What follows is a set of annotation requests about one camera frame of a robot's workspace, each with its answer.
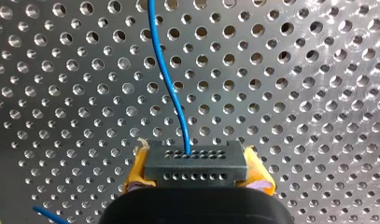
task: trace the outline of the metal surface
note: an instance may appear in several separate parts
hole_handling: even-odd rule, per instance
[[[159,2],[191,142],[254,145],[296,223],[380,223],[380,0]],[[145,5],[0,0],[3,223],[96,222],[138,136],[182,144]]]
[[[191,155],[182,146],[163,146],[151,141],[144,177],[160,187],[233,187],[246,180],[247,165],[240,143],[194,146]]]

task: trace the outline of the hole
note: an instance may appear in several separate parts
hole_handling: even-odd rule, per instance
[[[208,63],[208,59],[205,55],[199,55],[198,58],[196,59],[196,64],[199,66],[199,67],[205,67]]]
[[[192,17],[189,14],[184,14],[181,17],[181,22],[183,22],[183,24],[190,24],[191,21],[192,21]]]
[[[225,38],[230,39],[235,36],[235,32],[235,28],[229,25],[224,28],[223,34]]]
[[[250,19],[250,13],[248,11],[242,11],[239,14],[239,21],[248,21]]]
[[[9,7],[0,7],[0,17],[5,20],[11,20],[14,16],[14,13],[12,12],[11,8]]]
[[[303,46],[305,46],[306,44],[306,41],[305,39],[303,38],[298,38],[296,41],[295,41],[295,47],[297,47],[298,49],[302,48]]]
[[[173,67],[173,68],[178,68],[180,65],[181,65],[181,58],[179,58],[178,56],[174,56],[170,59],[170,65]]]
[[[306,88],[306,89],[309,89],[309,88],[312,88],[313,86],[315,86],[315,79],[312,78],[312,77],[306,77],[304,80],[303,80],[303,87]]]
[[[209,89],[209,83],[206,81],[200,81],[198,83],[198,91],[207,91]]]
[[[213,51],[213,52],[217,52],[221,49],[221,45],[217,42],[213,42],[211,45],[210,45],[210,49]]]
[[[312,22],[309,30],[313,35],[320,34],[320,32],[323,30],[323,23],[321,23],[320,21],[314,21]]]
[[[146,12],[148,10],[147,0],[137,0],[136,8],[139,12]]]
[[[234,128],[232,126],[226,126],[226,127],[224,127],[223,133],[225,135],[231,135],[234,133]]]
[[[193,0],[193,5],[196,9],[202,10],[207,6],[207,0]]]
[[[255,37],[260,37],[265,33],[265,28],[261,24],[256,24],[251,29],[251,34],[253,34]]]
[[[210,112],[210,107],[208,105],[200,105],[198,108],[198,112],[201,115],[206,115]]]
[[[318,59],[318,52],[315,50],[310,50],[309,52],[306,53],[306,61],[309,63],[314,63]]]
[[[263,60],[263,57],[260,53],[254,53],[250,57],[250,62],[253,65],[258,65],[258,64],[262,63],[262,60]]]
[[[93,5],[90,2],[83,2],[79,7],[81,13],[85,16],[90,16],[93,14]]]
[[[371,32],[376,32],[376,31],[380,30],[380,20],[374,19],[374,20],[370,21],[370,23],[368,24],[368,29]]]
[[[352,22],[351,21],[342,21],[339,25],[338,25],[338,30],[345,34],[347,32],[349,32],[351,29],[352,29]]]
[[[57,17],[64,17],[66,14],[66,9],[64,5],[57,3],[53,5],[52,12]]]
[[[117,30],[113,34],[113,39],[116,43],[123,43],[126,39],[126,34],[122,30]]]
[[[196,38],[198,38],[199,40],[203,40],[206,38],[207,36],[207,29],[204,28],[203,26],[201,27],[198,27],[195,31],[195,36]]]
[[[175,92],[181,92],[183,89],[184,89],[184,85],[182,82],[177,81],[173,83],[173,90]]]
[[[124,58],[124,57],[119,58],[118,59],[118,67],[121,70],[127,70],[131,67],[131,62],[127,58]]]
[[[358,13],[360,16],[365,16],[368,14],[369,11],[370,11],[370,8],[367,5],[364,5],[359,8]]]
[[[47,38],[42,34],[35,35],[35,43],[40,47],[47,46],[48,40]]]
[[[151,109],[149,110],[149,113],[152,115],[152,116],[157,116],[157,115],[160,115],[162,112],[161,108],[157,105],[154,105],[151,107]]]
[[[112,14],[120,13],[120,2],[110,1],[107,7],[108,11]]]
[[[270,21],[274,21],[274,20],[276,20],[277,18],[279,18],[279,11],[278,10],[272,10],[272,11],[270,11],[269,12],[269,14],[268,14],[268,19],[270,20]]]
[[[357,84],[358,84],[358,86],[363,87],[363,86],[366,86],[369,81],[370,81],[370,79],[367,76],[363,75],[363,76],[358,77]]]
[[[234,82],[232,80],[225,80],[223,84],[223,88],[225,91],[231,91],[234,88]]]
[[[279,56],[277,57],[277,60],[280,63],[288,63],[290,59],[291,59],[291,54],[287,51],[281,52]]]
[[[275,39],[270,39],[266,43],[266,48],[267,49],[274,49],[274,48],[276,48],[276,46],[277,46],[277,41]]]
[[[260,110],[260,106],[253,103],[253,104],[250,104],[248,107],[247,107],[247,111],[250,113],[250,114],[255,114],[257,112],[259,112]]]
[[[70,59],[66,63],[66,68],[69,71],[75,72],[75,71],[77,71],[79,69],[79,64],[78,64],[78,62],[76,60]]]
[[[227,104],[224,106],[223,111],[225,114],[231,114],[234,111],[234,107],[231,104]]]
[[[279,89],[279,90],[283,90],[283,89],[285,89],[286,87],[287,87],[287,85],[289,84],[289,82],[285,79],[285,78],[283,78],[283,77],[281,77],[281,78],[279,78],[277,81],[276,81],[276,87]]]
[[[105,63],[101,59],[93,59],[93,61],[91,62],[91,66],[94,70],[100,71],[105,68]]]
[[[282,33],[282,35],[291,35],[293,31],[294,25],[290,22],[284,23],[280,28],[280,32]]]
[[[298,18],[300,18],[301,20],[305,19],[306,17],[309,16],[309,9],[304,7],[304,8],[301,8],[299,11],[298,11],[298,14],[297,14]]]
[[[362,54],[361,54],[361,57],[364,61],[369,61],[371,60],[373,57],[375,56],[375,50],[373,49],[365,49]]]
[[[239,42],[239,44],[238,44],[239,50],[244,51],[247,48],[248,48],[248,43],[245,40],[242,40],[241,42]]]
[[[71,45],[73,43],[73,37],[68,33],[62,33],[60,40],[64,45]]]
[[[99,35],[94,31],[90,31],[87,33],[86,39],[90,44],[97,44],[97,42],[99,42]]]
[[[232,54],[226,54],[224,56],[223,62],[225,66],[231,66],[235,63],[235,57]]]
[[[191,53],[193,51],[193,45],[192,44],[185,44],[183,47],[184,52]]]
[[[330,17],[336,17],[339,13],[339,8],[338,7],[331,7],[327,14],[329,14]]]
[[[171,28],[167,36],[171,41],[177,40],[180,37],[180,32],[176,28]]]
[[[8,43],[14,48],[21,47],[21,39],[17,35],[10,35],[8,38]]]

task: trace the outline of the blue insulated wire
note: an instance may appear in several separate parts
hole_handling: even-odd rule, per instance
[[[183,109],[181,108],[180,100],[178,99],[175,91],[173,90],[172,80],[169,77],[169,72],[164,62],[163,53],[161,49],[160,37],[158,34],[158,27],[156,22],[156,12],[155,12],[155,0],[148,0],[148,21],[149,28],[151,30],[152,45],[154,46],[155,55],[157,57],[158,65],[160,66],[163,81],[169,91],[170,97],[172,98],[173,105],[175,106],[178,120],[180,121],[181,130],[183,132],[183,141],[186,154],[190,154],[190,134],[189,128],[187,126],[186,116]]]
[[[62,219],[61,217],[56,216],[55,214],[51,213],[50,211],[42,207],[33,206],[33,210],[35,210],[37,213],[40,213],[44,217],[47,217],[58,224],[69,224],[66,220]]]

